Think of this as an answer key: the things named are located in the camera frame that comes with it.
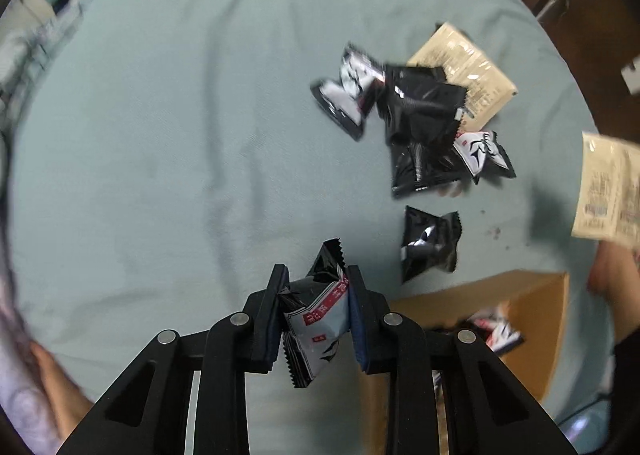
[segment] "beige packet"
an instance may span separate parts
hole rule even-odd
[[[443,67],[447,81],[466,87],[461,132],[478,132],[518,93],[481,49],[449,23],[442,24],[407,65]]]
[[[640,146],[582,133],[582,179],[572,235],[640,247]]]

